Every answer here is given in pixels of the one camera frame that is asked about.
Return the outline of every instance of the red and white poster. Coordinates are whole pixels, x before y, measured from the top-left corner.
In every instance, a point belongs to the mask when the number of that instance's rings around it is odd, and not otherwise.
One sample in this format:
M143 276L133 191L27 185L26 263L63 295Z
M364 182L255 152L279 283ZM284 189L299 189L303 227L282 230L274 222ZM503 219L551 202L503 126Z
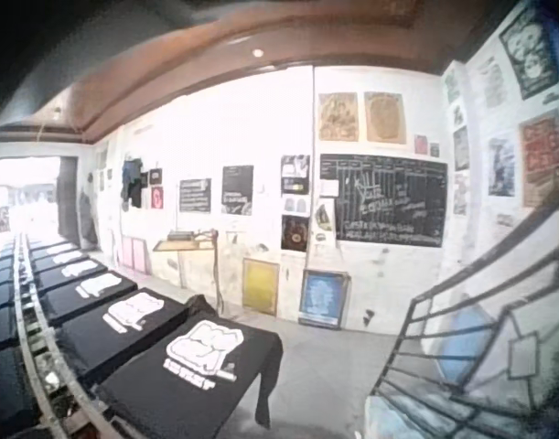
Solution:
M163 187L151 187L151 209L163 208Z
M553 110L520 125L523 155L523 206L534 208L559 177L559 112Z

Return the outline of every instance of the picture frame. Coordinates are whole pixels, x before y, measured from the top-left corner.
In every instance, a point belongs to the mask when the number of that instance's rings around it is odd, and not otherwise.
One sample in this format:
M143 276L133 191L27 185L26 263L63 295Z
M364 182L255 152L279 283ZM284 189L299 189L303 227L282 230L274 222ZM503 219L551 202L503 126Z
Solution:
M242 306L277 315L279 264L251 258L242 260Z
M304 270L299 324L341 329L349 282L348 273Z

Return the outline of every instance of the yellow panel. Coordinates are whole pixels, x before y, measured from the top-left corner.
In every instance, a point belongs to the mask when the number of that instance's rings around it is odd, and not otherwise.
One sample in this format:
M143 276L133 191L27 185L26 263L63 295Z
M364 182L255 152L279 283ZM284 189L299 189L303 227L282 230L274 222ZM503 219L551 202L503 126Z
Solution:
M274 316L277 312L278 282L278 264L245 259L242 276L242 305Z

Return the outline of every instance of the staircase railing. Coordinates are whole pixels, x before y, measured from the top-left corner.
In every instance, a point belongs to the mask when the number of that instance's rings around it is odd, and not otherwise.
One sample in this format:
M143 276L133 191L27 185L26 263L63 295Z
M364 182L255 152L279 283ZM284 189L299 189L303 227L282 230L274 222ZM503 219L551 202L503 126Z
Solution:
M435 416L439 416L448 419L454 423L455 427L449 431L442 434L444 437L454 437L456 434L468 428L469 430L482 434L487 437L511 439L517 437L516 434L509 434L502 429L497 429L492 425L484 423L479 417L483 413L491 413L493 415L502 416L515 421L520 421L526 413L521 413L517 410L513 410L510 407L504 405L494 405L492 402L480 403L472 398L470 398L466 392L465 388L468 386L473 376L477 373L480 365L485 361L488 354L490 353L499 333L503 329L505 322L513 318L513 312L518 308L538 301L547 295L556 292L559 289L559 245L543 256L539 261L531 264L529 267L520 271L511 278L505 280L497 286L490 288L478 295L466 296L463 300L453 305L449 305L443 309L438 309L433 311L434 298L442 293L449 292L450 289L456 287L459 284L464 283L466 280L470 279L476 273L481 272L485 268L491 266L494 262L498 261L507 253L513 251L519 244L521 244L526 238L537 231L552 215L559 210L559 181L556 182L555 190L543 201L542 205L538 207L532 214L530 214L517 228L515 228L504 240L494 246L491 250L483 254L481 257L476 259L468 267L462 269L458 273L452 275L448 279L444 280L442 283L437 284L430 290L423 294L415 297L409 309L407 315L403 321L401 332L397 337L390 356L381 372L380 377L377 379L374 385L371 395L382 397L391 408L395 409L397 412L402 413L406 419L410 421L418 430L424 433L426 436L440 437L439 431L431 424L424 420L424 417L416 415L412 410L409 410L406 405L400 404L398 400L391 396L390 392L383 391L383 385L388 386L397 395L402 395L404 398L411 400L419 405L420 408L434 413ZM550 264L555 264L557 269L555 270L554 276L550 279L550 282L542 286L530 294L517 299L511 303L508 303L501 308L498 318L494 321L490 321L485 324L475 325L472 327L461 327L459 329L439 331L435 333L427 333L427 323L432 318L439 318L442 316L448 316L451 313L456 313L464 308L478 304L481 301L485 301L491 297L498 294L506 292L513 286L520 284L526 279L530 278L534 274L548 267ZM427 307L427 312L423 314L423 311L417 313L416 310L418 306L421 305L421 309ZM409 331L410 326L414 324L420 324L421 330ZM436 339L448 339L449 337L463 336L466 334L476 334L482 333L486 334L484 341L484 347L482 350L472 354L472 355L444 355L444 354L424 354L416 353L414 351L402 349L402 344L406 340L421 341L427 338ZM422 373L419 368L412 367L399 367L394 365L395 360L399 357L412 357L418 359L432 360L432 361L464 361L466 367L457 380L447 380L432 378L431 376L426 376ZM444 404L436 404L422 396L418 395L416 392L404 387L398 380L395 379L395 375L390 374L391 371L396 372L396 374L401 374L411 379L418 380L418 382L423 382L425 385L434 385L434 389L439 390L439 392L445 395L450 402L460 404L465 408L471 409L467 415L458 415L455 411L450 411Z

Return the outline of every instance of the gray floor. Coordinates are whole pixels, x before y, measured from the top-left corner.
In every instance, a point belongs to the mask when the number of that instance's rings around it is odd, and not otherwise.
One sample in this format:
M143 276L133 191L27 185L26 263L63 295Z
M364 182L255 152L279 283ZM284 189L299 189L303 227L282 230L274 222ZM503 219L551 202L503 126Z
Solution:
M101 253L92 257L112 266ZM118 272L179 301L193 292L123 268ZM258 381L222 428L220 439L354 438L362 432L365 398L389 356L394 337L304 327L237 306L225 317L276 332L284 343L279 381L270 398L270 431L254 421Z

